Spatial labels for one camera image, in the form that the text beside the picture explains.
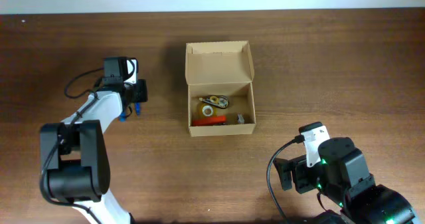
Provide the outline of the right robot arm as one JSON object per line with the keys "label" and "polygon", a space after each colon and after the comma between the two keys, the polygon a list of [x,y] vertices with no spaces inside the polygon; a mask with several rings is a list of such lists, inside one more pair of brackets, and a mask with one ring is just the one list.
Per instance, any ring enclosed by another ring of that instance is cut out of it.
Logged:
{"label": "right robot arm", "polygon": [[313,189],[317,196],[326,196],[340,208],[325,210],[313,218],[286,218],[286,223],[358,223],[415,224],[420,218],[413,206],[398,192],[377,185],[369,172],[362,151],[350,138],[331,138],[318,148],[319,162],[307,166],[307,158],[280,159],[276,154],[269,161],[275,167],[284,190],[292,187],[300,194]]}

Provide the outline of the blue ballpoint pen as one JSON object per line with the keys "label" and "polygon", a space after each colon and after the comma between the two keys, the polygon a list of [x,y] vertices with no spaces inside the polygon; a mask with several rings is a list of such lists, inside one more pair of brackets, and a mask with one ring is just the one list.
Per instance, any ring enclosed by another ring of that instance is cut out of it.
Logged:
{"label": "blue ballpoint pen", "polygon": [[135,106],[135,113],[137,116],[139,116],[141,114],[141,104],[139,102],[136,102],[134,106]]}

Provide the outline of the yellow correction tape dispenser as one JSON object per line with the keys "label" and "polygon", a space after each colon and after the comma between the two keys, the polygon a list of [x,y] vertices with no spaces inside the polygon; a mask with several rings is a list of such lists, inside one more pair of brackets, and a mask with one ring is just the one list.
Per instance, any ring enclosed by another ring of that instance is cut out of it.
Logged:
{"label": "yellow correction tape dispenser", "polygon": [[199,100],[201,102],[204,102],[206,104],[209,104],[211,106],[214,106],[220,109],[226,109],[229,106],[229,101],[227,96],[206,96],[206,97],[199,97]]}

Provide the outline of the yellow clear tape roll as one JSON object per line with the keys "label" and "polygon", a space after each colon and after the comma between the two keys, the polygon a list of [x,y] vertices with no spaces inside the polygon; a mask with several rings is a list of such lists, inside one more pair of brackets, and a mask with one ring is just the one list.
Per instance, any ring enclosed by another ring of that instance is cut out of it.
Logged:
{"label": "yellow clear tape roll", "polygon": [[214,106],[211,106],[210,104],[201,102],[197,106],[197,118],[203,119],[203,118],[210,118],[216,116],[216,108]]}

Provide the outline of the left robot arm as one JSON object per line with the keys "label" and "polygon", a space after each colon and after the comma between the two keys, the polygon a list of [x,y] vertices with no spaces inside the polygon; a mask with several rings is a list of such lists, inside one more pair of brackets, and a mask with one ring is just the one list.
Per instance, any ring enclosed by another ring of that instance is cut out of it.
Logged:
{"label": "left robot arm", "polygon": [[110,189],[110,163],[104,133],[117,118],[140,114],[147,84],[139,79],[135,57],[103,60],[104,74],[82,92],[87,101],[61,122],[41,127],[42,198],[78,210],[90,223],[134,223]]}

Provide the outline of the small white eraser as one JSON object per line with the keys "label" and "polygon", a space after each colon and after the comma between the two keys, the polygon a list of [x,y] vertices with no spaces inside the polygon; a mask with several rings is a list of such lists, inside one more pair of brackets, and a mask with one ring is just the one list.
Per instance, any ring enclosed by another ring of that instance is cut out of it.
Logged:
{"label": "small white eraser", "polygon": [[237,122],[239,124],[245,124],[245,120],[242,114],[237,114]]}

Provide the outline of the blue white marker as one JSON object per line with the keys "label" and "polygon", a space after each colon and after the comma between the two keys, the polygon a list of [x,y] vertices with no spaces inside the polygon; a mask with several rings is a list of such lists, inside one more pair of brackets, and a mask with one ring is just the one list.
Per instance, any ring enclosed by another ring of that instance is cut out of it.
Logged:
{"label": "blue white marker", "polygon": [[126,121],[126,114],[124,112],[122,112],[120,114],[120,122],[125,122]]}

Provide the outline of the orange highlighter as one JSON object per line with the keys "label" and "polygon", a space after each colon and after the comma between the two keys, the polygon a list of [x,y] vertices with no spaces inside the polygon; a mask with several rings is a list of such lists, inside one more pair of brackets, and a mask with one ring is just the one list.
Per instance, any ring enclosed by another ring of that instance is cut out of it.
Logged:
{"label": "orange highlighter", "polygon": [[226,124],[226,116],[210,116],[192,121],[192,126],[216,126]]}

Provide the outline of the brown cardboard box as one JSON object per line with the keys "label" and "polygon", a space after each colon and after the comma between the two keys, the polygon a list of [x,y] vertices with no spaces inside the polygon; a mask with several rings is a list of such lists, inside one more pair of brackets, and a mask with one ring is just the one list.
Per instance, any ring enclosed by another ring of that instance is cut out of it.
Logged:
{"label": "brown cardboard box", "polygon": [[[252,134],[256,127],[253,94],[254,63],[248,41],[188,43],[185,51],[188,86],[188,127],[192,137]],[[229,106],[216,108],[227,122],[216,126],[192,126],[199,97],[227,96]],[[237,122],[242,114],[245,124]]]}

